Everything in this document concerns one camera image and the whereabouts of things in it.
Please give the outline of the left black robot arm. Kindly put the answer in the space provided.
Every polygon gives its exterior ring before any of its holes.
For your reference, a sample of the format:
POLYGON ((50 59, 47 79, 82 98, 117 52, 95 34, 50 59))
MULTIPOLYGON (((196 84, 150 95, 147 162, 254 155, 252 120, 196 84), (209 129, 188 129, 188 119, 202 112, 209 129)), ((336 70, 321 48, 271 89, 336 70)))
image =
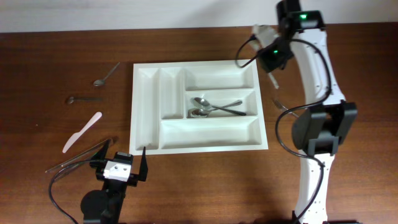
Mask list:
POLYGON ((81 200, 80 208, 84 223, 118 223, 128 187, 135 187, 147 179, 148 165, 146 148, 143 148, 139 173, 133 174, 134 156, 116 152, 112 159, 106 158, 111 145, 107 140, 102 148, 91 157, 90 167, 95 169, 96 178, 103 182, 102 189, 88 192, 81 200))

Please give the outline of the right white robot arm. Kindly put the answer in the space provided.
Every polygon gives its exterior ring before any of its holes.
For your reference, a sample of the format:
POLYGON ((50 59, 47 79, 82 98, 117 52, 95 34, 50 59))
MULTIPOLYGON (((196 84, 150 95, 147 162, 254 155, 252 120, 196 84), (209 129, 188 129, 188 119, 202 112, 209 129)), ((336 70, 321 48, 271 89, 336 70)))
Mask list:
POLYGON ((276 5, 278 30, 272 37, 258 37, 258 61, 270 73, 284 69, 295 58, 300 70, 305 104, 294 111, 303 113, 294 121, 294 150, 281 146, 300 159, 298 201, 292 223, 327 223, 326 195, 331 165, 346 139, 358 110, 340 90, 328 54, 326 26, 320 11, 302 10, 298 0, 276 5))

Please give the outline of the pink plastic knife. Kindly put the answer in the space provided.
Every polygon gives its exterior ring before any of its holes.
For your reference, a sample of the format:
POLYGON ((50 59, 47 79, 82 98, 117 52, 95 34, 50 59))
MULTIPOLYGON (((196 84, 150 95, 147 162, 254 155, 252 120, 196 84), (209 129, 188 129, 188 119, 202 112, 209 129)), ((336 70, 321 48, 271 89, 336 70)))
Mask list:
POLYGON ((66 153, 71 146, 90 128, 92 125, 94 125, 101 117, 102 117, 102 112, 96 112, 90 120, 82 127, 82 129, 79 132, 76 132, 71 135, 71 137, 68 139, 68 141, 65 143, 62 152, 66 153))

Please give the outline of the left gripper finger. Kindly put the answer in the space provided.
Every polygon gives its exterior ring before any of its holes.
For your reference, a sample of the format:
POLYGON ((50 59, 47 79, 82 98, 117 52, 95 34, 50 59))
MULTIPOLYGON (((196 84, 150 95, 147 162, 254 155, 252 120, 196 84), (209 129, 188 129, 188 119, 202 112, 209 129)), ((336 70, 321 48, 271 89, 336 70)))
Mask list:
POLYGON ((148 174, 148 165, 147 165, 147 159, 146 159, 146 147, 144 147, 143 151, 142 151, 141 163, 140 163, 140 167, 139 167, 139 176, 138 176, 139 181, 145 182, 147 179, 147 174, 148 174))
POLYGON ((105 161, 106 153, 109 149, 109 145, 110 140, 108 139, 105 141, 102 148, 98 152, 94 153, 94 155, 91 157, 91 168, 97 168, 103 164, 103 162, 105 161))

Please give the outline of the steel tablespoon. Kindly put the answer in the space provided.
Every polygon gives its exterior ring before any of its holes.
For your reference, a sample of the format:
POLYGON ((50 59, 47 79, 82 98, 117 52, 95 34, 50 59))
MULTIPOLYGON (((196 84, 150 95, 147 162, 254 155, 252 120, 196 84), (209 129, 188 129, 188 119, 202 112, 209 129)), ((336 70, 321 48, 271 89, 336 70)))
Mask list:
MULTIPOLYGON (((241 105, 242 103, 243 102, 241 100, 237 100, 228 105, 224 105, 223 107, 229 108, 229 107, 241 105)), ((213 108, 211 110, 204 110, 201 108, 191 108, 188 110, 188 117, 190 117, 190 118, 207 118, 210 115, 210 113, 214 110, 215 110, 215 108, 213 108)))
POLYGON ((235 115, 246 116, 245 112, 230 110, 230 109, 227 109, 227 108, 222 108, 222 107, 219 107, 219 106, 211 105, 209 101, 207 101, 204 98, 200 98, 200 97, 195 97, 193 99, 193 103, 196 106, 199 106, 199 108, 204 109, 204 110, 210 110, 212 108, 215 108, 216 110, 222 110, 222 111, 225 111, 225 112, 228 112, 228 113, 232 113, 232 114, 235 114, 235 115))

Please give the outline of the steel fork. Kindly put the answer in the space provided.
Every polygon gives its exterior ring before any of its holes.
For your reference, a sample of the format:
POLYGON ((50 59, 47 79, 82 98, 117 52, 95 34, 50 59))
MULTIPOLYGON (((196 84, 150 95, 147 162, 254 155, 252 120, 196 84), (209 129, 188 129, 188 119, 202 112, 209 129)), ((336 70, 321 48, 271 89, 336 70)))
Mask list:
MULTIPOLYGON (((288 110, 288 108, 287 108, 286 106, 284 106, 279 100, 273 99, 272 101, 273 101, 274 105, 275 105, 279 110, 281 110, 282 112, 285 112, 285 111, 288 110)), ((290 112, 289 114, 291 114, 292 116, 295 116, 296 118, 299 117, 299 115, 296 114, 296 113, 294 113, 294 112, 290 112)))
POLYGON ((275 79, 275 77, 273 76, 273 74, 268 73, 268 77, 269 77, 270 81, 272 82, 274 88, 276 90, 278 90, 279 89, 279 84, 278 84, 277 80, 275 79))

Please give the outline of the white plastic cutlery tray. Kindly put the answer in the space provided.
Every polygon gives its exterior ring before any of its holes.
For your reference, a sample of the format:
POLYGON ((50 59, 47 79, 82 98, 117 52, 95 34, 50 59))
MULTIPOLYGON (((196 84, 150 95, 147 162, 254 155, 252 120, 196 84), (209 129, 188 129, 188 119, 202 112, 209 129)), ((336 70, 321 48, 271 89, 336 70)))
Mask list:
POLYGON ((255 62, 137 63, 129 152, 139 155, 268 148, 255 62))

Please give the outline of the long steel tongs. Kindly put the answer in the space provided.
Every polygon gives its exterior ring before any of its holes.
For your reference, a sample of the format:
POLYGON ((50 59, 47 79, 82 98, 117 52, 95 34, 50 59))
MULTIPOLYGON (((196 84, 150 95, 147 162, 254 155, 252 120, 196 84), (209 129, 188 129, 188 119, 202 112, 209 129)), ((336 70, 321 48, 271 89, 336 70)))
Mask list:
POLYGON ((45 173, 51 173, 51 172, 55 172, 56 170, 59 170, 61 168, 65 168, 67 165, 69 165, 79 159, 87 158, 88 156, 93 155, 94 153, 98 152, 106 143, 109 143, 109 145, 112 146, 116 141, 117 141, 116 138, 105 139, 104 141, 101 141, 100 143, 94 145, 93 147, 78 154, 77 156, 74 156, 71 159, 69 159, 63 163, 58 164, 58 165, 46 170, 45 173))

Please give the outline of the small dark teaspoon lower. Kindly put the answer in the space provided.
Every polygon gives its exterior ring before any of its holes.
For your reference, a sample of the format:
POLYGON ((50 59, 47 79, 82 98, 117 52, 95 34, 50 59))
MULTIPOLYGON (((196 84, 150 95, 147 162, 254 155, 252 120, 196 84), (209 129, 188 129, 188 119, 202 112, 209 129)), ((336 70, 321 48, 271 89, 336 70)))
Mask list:
POLYGON ((75 97, 75 96, 70 96, 69 98, 67 98, 66 100, 66 104, 70 105, 74 102, 77 101, 102 101, 102 98, 93 98, 93 97, 75 97))

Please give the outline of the small steel teaspoon upper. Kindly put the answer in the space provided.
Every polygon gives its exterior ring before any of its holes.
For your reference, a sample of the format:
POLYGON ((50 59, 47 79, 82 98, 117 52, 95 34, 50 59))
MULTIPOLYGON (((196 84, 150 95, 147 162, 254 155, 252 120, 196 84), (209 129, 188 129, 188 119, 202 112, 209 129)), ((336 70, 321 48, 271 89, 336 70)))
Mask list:
POLYGON ((108 77, 110 77, 110 76, 113 74, 113 72, 119 67, 119 65, 120 65, 120 62, 118 62, 118 63, 107 73, 107 75, 106 75, 104 78, 95 80, 95 81, 93 82, 93 85, 94 85, 94 86, 103 86, 103 85, 105 85, 106 79, 107 79, 108 77))

